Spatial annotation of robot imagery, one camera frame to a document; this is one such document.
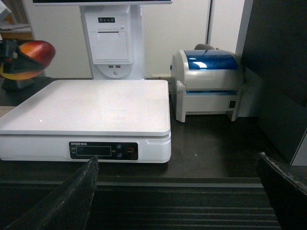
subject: button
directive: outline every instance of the button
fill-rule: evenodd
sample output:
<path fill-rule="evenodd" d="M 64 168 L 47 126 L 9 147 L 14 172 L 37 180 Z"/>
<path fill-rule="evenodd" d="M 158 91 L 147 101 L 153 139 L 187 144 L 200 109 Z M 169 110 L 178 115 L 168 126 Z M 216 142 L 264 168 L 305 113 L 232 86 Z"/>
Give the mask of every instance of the button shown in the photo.
<path fill-rule="evenodd" d="M 126 148 L 126 154 L 127 154 L 128 156 L 131 156 L 131 155 L 134 154 L 134 153 L 135 153 L 134 148 L 132 148 L 132 147 Z"/>
<path fill-rule="evenodd" d="M 122 159 L 123 157 L 124 157 L 124 154 L 122 154 L 121 152 L 116 154 L 117 159 Z"/>
<path fill-rule="evenodd" d="M 117 144 L 115 146 L 116 150 L 122 150 L 123 146 L 121 144 Z"/>

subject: wall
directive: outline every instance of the wall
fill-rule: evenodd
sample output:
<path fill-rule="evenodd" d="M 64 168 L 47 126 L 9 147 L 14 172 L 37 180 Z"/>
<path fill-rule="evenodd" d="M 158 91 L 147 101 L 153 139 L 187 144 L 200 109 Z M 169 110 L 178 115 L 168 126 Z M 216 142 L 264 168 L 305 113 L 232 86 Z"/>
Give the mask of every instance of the wall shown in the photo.
<path fill-rule="evenodd" d="M 208 44 L 236 52 L 245 0 L 213 0 Z"/>
<path fill-rule="evenodd" d="M 78 6 L 34 6 L 23 0 L 36 40 L 49 41 L 56 56 L 51 77 L 91 77 Z M 143 8 L 146 77 L 169 74 L 172 55 L 206 40 L 209 0 L 174 0 Z"/>
<path fill-rule="evenodd" d="M 171 5 L 144 6 L 146 77 L 170 74 L 172 56 L 205 43 L 209 0 L 173 0 Z"/>

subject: black panel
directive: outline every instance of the black panel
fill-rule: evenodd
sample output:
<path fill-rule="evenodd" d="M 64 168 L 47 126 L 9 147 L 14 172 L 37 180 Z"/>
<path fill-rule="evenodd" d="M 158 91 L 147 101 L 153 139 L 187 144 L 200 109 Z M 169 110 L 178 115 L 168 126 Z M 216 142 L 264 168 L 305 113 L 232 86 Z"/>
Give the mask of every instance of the black panel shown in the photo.
<path fill-rule="evenodd" d="M 134 142 L 69 142 L 72 159 L 90 159 L 97 155 L 100 160 L 139 159 L 138 144 Z"/>
<path fill-rule="evenodd" d="M 301 106 L 307 102 L 307 2 L 254 0 L 242 63 Z"/>

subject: white weighing scale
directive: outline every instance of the white weighing scale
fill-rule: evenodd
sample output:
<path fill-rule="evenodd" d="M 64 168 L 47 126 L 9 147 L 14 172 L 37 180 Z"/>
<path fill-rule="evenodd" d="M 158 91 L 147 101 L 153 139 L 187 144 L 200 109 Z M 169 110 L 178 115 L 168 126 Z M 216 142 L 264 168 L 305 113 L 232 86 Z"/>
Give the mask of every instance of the white weighing scale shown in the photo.
<path fill-rule="evenodd" d="M 171 157 L 164 80 L 57 80 L 0 118 L 7 161 L 164 163 Z"/>

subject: receipt printer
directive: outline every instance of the receipt printer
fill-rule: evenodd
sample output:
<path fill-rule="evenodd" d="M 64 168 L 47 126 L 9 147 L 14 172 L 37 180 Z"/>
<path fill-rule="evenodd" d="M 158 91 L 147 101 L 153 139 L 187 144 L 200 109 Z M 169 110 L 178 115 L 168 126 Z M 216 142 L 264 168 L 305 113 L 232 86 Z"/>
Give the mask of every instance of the receipt printer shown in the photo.
<path fill-rule="evenodd" d="M 244 71 L 224 50 L 179 50 L 171 65 L 171 97 L 176 120 L 186 115 L 227 114 L 237 118 Z"/>

